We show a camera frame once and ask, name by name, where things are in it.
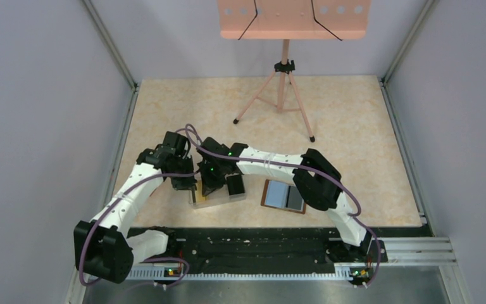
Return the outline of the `clear acrylic card box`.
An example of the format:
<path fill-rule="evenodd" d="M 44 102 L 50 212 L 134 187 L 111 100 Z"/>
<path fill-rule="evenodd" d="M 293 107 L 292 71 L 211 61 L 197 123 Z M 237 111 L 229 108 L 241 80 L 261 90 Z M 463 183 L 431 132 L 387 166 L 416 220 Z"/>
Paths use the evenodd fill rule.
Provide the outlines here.
<path fill-rule="evenodd" d="M 224 204 L 227 204 L 227 203 L 235 203 L 237 201 L 242 201 L 244 199 L 246 199 L 247 197 L 247 191 L 245 194 L 243 195 L 240 195 L 240 196 L 229 196 L 228 195 L 228 189 L 227 189 L 227 182 L 225 183 L 225 185 L 211 193 L 209 196 L 207 196 L 207 200 L 205 203 L 201 203 L 201 204 L 196 204 L 196 205 L 192 205 L 190 203 L 190 195 L 191 195 L 191 191 L 190 191 L 190 194 L 189 194 L 189 206 L 191 206 L 193 209 L 200 209 L 200 208 L 209 208 L 209 207 L 214 207 L 214 206 L 218 206 L 218 205 L 224 205 Z"/>

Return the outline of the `brown leather card holder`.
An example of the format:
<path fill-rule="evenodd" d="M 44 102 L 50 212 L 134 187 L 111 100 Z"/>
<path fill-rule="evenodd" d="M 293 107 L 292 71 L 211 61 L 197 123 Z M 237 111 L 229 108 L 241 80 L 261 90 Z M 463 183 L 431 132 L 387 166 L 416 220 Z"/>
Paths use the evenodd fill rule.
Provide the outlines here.
<path fill-rule="evenodd" d="M 284 182 L 279 182 L 276 180 L 265 180 L 264 191 L 261 198 L 261 206 L 266 208 L 273 208 L 277 210 L 282 210 L 286 212 L 305 214 L 306 213 L 306 202 L 304 204 L 304 209 L 301 212 L 289 210 L 286 208 L 287 194 L 289 190 L 289 184 Z"/>

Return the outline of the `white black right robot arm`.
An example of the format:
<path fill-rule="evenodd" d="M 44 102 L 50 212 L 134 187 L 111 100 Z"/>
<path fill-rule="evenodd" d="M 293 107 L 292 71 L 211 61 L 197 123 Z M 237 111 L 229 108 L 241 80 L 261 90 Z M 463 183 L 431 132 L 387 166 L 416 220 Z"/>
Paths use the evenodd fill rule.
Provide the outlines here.
<path fill-rule="evenodd" d="M 232 173 L 260 175 L 294 185 L 303 201 L 323 211 L 346 243 L 347 256 L 362 261 L 371 253 L 366 229 L 358 222 L 359 201 L 341 182 L 340 172 L 316 149 L 288 155 L 259 150 L 247 144 L 231 147 L 206 138 L 197 151 L 209 165 L 206 171 L 221 177 Z"/>

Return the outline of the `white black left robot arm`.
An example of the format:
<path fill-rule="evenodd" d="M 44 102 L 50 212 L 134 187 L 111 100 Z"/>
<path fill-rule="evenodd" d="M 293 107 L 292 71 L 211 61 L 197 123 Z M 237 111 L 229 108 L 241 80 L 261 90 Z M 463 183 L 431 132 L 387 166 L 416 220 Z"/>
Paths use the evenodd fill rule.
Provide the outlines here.
<path fill-rule="evenodd" d="M 169 262 L 177 255 L 176 242 L 160 230 L 129 236 L 129 230 L 150 195 L 170 179 L 177 190 L 194 186 L 195 171 L 189 156 L 190 141 L 166 132 L 163 142 L 139 154 L 130 175 L 109 203 L 91 220 L 81 220 L 73 230 L 75 266 L 84 275 L 114 283 L 123 282 L 134 265 L 157 256 Z"/>

